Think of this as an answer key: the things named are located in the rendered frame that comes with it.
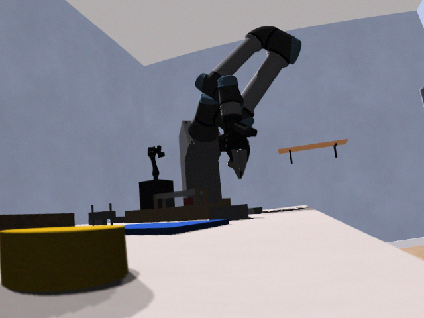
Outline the dark olive cylinder with yellow top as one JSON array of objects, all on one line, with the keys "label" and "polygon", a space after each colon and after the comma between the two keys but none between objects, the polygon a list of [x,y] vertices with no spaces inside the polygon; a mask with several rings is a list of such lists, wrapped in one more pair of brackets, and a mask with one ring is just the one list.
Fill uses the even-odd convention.
[{"label": "dark olive cylinder with yellow top", "polygon": [[128,273],[124,225],[0,231],[1,285],[10,290],[77,290]]}]

